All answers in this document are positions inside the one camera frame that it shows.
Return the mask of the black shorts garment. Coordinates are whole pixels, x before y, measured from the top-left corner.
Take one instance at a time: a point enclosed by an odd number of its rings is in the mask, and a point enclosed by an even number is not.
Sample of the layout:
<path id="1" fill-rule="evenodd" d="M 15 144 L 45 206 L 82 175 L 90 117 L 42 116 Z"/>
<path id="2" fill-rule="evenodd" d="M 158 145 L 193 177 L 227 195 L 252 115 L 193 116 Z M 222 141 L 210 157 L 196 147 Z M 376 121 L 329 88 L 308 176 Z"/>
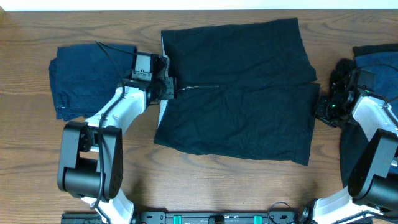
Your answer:
<path id="1" fill-rule="evenodd" d="M 154 142 L 307 165 L 320 86 L 296 18 L 162 32 L 176 78 Z"/>

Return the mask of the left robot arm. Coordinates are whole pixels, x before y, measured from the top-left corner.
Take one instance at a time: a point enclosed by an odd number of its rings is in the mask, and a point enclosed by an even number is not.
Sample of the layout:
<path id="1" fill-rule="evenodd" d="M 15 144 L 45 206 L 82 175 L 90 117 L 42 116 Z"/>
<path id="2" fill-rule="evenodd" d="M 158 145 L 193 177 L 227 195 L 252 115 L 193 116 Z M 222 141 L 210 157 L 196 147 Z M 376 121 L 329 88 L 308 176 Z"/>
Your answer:
<path id="1" fill-rule="evenodd" d="M 114 96 L 84 122 L 65 125 L 57 184 L 93 213 L 64 214 L 62 223 L 139 223 L 121 188 L 123 135 L 152 102 L 176 97 L 169 65 L 166 54 L 134 53 L 133 67 L 121 75 Z"/>

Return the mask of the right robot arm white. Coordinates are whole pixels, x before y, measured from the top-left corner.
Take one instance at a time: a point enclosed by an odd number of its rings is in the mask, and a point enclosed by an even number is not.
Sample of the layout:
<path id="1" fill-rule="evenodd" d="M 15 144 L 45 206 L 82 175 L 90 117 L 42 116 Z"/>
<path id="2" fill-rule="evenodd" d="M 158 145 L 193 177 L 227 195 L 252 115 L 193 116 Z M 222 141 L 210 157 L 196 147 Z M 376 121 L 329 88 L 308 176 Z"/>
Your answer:
<path id="1" fill-rule="evenodd" d="M 298 223 L 353 223 L 363 218 L 397 221 L 397 118 L 391 104 L 373 92 L 374 74 L 356 68 L 331 84 L 316 119 L 334 128 L 358 125 L 368 145 L 354 164 L 348 185 L 305 206 Z"/>

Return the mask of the blue garment in pile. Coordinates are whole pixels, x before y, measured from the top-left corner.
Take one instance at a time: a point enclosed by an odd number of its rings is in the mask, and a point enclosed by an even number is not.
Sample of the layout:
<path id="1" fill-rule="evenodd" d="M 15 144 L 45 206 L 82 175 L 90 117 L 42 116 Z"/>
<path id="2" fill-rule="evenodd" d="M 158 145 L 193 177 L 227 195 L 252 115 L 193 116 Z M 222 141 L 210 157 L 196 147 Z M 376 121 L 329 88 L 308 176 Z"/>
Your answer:
<path id="1" fill-rule="evenodd" d="M 397 52 L 379 52 L 355 57 L 358 67 L 374 74 L 371 89 L 388 100 L 397 97 Z"/>

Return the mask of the folded navy blue garment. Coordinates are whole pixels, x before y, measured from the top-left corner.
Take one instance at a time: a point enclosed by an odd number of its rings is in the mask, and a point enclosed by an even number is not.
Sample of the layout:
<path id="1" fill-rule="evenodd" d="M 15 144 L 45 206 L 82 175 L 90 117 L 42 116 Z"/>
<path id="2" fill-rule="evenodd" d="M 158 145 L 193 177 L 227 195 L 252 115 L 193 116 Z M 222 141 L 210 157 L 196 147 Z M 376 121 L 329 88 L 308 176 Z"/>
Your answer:
<path id="1" fill-rule="evenodd" d="M 120 73 L 132 69 L 134 45 L 78 44 L 59 47 L 49 64 L 56 118 L 96 114 L 115 94 Z"/>

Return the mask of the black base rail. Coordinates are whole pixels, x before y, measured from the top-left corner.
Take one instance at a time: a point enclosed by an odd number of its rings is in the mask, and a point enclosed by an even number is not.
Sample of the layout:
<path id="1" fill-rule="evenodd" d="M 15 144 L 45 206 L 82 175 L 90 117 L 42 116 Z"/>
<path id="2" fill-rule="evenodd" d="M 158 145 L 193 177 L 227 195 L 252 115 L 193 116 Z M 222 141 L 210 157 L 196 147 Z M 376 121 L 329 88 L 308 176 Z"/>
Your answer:
<path id="1" fill-rule="evenodd" d="M 163 211 L 137 212 L 130 210 L 103 210 L 94 213 L 64 213 L 61 224 L 73 223 L 145 223 L 145 224 L 257 224 L 257 223 L 314 223 L 309 215 L 301 216 L 293 210 L 277 210 L 270 213 L 205 213 Z"/>

